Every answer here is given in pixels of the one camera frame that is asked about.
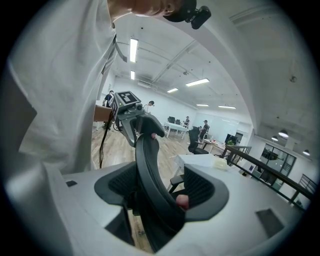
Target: black railing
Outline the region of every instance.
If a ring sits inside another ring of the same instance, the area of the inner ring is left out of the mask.
[[[290,187],[295,189],[295,193],[293,194],[293,196],[291,198],[287,197],[286,195],[284,195],[283,193],[279,192],[277,189],[272,187],[272,185],[268,184],[267,182],[263,181],[262,179],[260,179],[260,178],[258,178],[256,176],[254,176],[251,172],[249,172],[248,170],[246,170],[243,167],[239,166],[238,165],[239,160],[237,162],[233,161],[235,159],[235,156],[238,156],[241,159],[245,159],[245,160],[249,161],[250,163],[256,165],[258,168],[263,169],[264,170],[263,172],[267,172],[268,174],[273,176],[274,180],[279,179],[279,180],[283,181],[284,183],[288,184]],[[228,165],[230,165],[230,164],[235,165],[236,167],[238,167],[239,169],[244,171],[246,174],[250,175],[254,179],[258,180],[259,182],[265,184],[267,187],[269,187],[270,189],[275,191],[277,194],[279,194],[280,196],[282,196],[283,198],[288,200],[289,204],[295,205],[296,207],[298,207],[302,211],[304,211],[304,209],[299,204],[297,204],[295,202],[295,199],[297,198],[298,194],[304,195],[309,200],[311,200],[312,197],[313,197],[313,193],[311,193],[305,187],[299,185],[298,183],[296,183],[292,179],[288,178],[287,176],[283,175],[282,173],[272,169],[271,167],[269,167],[265,163],[253,158],[252,156],[246,154],[245,152],[242,152],[242,151],[238,150],[236,146],[226,145],[225,146],[225,150],[224,150],[223,154],[220,157],[221,158],[226,158],[226,161],[227,161]]]
[[[317,190],[317,184],[304,174],[302,174],[302,177],[299,181],[299,185],[305,188],[306,190],[310,191],[310,193],[312,194],[314,194]]]

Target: chair armrest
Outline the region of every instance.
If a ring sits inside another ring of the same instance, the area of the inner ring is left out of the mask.
[[[170,179],[170,183],[172,186],[177,186],[183,182],[185,182],[185,175],[178,175],[178,176],[174,176],[173,178]]]

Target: wooden floor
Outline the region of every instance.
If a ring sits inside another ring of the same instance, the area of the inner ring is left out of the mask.
[[[99,167],[99,148],[104,132],[105,130],[100,128],[92,133],[91,155],[97,167]],[[165,187],[167,187],[177,169],[177,165],[172,157],[176,155],[191,154],[188,151],[189,136],[187,134],[184,139],[181,140],[179,134],[175,136],[175,132],[171,132],[169,138],[157,136],[157,140],[160,145],[158,153],[158,169],[162,182]],[[104,168],[132,161],[135,161],[135,148],[129,145],[125,136],[111,128],[104,141],[102,167]],[[132,211],[128,211],[128,216],[135,246],[148,253],[153,253],[145,234],[141,218],[139,216],[134,216]]]

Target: person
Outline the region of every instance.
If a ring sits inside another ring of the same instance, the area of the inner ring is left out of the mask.
[[[184,121],[184,125],[189,128],[189,123],[190,123],[190,120],[189,120],[189,116],[186,117],[186,120]]]
[[[109,94],[107,94],[102,102],[102,106],[106,108],[111,108],[112,102],[114,101],[114,91],[109,91]]]
[[[169,16],[181,6],[181,0],[49,1],[7,58],[13,82],[37,111],[19,151],[64,175],[95,169],[93,121],[108,121],[112,111],[96,100],[101,72],[108,75],[117,56],[114,22],[130,13]]]
[[[204,126],[203,128],[201,129],[201,132],[200,132],[200,141],[203,140],[205,134],[209,131],[209,125],[208,125],[208,120],[204,120]]]
[[[154,107],[154,106],[155,106],[155,102],[154,102],[153,100],[151,100],[151,101],[149,101],[148,104],[145,104],[145,105],[143,106],[143,109],[145,110],[146,113],[151,114],[151,109],[152,109],[152,107]]]

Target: fluorescent light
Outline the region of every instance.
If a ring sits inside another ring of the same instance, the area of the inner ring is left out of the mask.
[[[136,62],[137,47],[138,47],[138,40],[131,38],[130,39],[130,61],[131,62]]]
[[[303,151],[303,153],[306,155],[306,156],[310,156],[310,152],[308,149],[306,149],[305,151]]]
[[[202,79],[199,81],[187,83],[186,86],[196,86],[196,85],[201,85],[201,84],[208,83],[208,82],[209,82],[209,80],[205,78],[205,79]]]
[[[223,109],[233,109],[233,110],[236,109],[234,106],[218,106],[218,107]]]
[[[131,79],[132,80],[135,80],[135,76],[136,76],[136,73],[134,71],[131,71]]]
[[[283,138],[288,138],[289,137],[288,132],[286,130],[284,130],[284,129],[279,131],[278,134]]]
[[[171,89],[171,90],[168,90],[167,92],[168,92],[168,93],[173,93],[173,92],[175,92],[175,91],[178,91],[178,89],[177,89],[177,88],[173,88],[173,89]]]

